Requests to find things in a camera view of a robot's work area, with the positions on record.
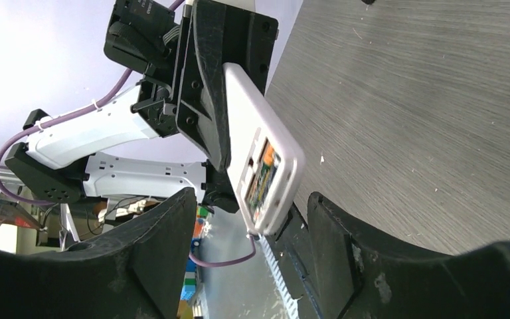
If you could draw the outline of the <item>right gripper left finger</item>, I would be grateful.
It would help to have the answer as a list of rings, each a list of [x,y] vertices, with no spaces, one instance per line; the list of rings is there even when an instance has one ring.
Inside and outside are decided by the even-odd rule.
[[[0,251],[0,318],[175,318],[196,208],[186,187],[65,251]]]

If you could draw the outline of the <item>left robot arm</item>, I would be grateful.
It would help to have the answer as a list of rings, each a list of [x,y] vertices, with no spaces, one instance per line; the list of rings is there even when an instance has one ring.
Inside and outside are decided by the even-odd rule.
[[[182,188],[197,202],[229,213],[238,203],[227,168],[231,79],[224,65],[243,70],[264,93],[279,23],[241,1],[193,1],[180,23],[155,1],[116,1],[105,55],[143,78],[57,118],[36,109],[0,158],[34,193],[37,205],[99,198],[166,199]],[[111,156],[107,149],[136,140],[182,134],[207,157],[163,163]]]

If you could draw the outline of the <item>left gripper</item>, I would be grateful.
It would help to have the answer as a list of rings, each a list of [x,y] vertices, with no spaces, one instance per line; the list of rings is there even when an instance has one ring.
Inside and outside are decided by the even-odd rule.
[[[219,1],[187,5],[181,26],[171,17],[130,18],[129,67],[143,76],[130,110],[140,132],[164,138],[177,127],[225,171],[232,156],[224,64],[239,65],[264,93],[278,31],[277,19]]]

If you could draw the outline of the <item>small white remote control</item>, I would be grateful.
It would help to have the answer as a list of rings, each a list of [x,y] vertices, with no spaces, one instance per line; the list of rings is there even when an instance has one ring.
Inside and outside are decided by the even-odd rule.
[[[223,66],[230,133],[230,182],[249,233],[273,235],[286,220],[306,158],[244,69]]]

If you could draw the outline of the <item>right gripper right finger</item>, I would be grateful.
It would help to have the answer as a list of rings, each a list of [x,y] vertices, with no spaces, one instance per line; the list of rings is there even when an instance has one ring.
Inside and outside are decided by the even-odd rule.
[[[324,318],[510,318],[510,241],[447,255],[398,239],[319,192],[307,221]]]

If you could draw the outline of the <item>orange battery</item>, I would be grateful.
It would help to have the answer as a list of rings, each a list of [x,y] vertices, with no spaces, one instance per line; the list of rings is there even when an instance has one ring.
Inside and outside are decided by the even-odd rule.
[[[263,205],[275,172],[281,162],[282,159],[278,152],[273,148],[272,144],[266,140],[262,149],[260,161],[258,162],[258,169],[252,178],[252,182],[246,194],[246,202],[251,211],[256,211]]]

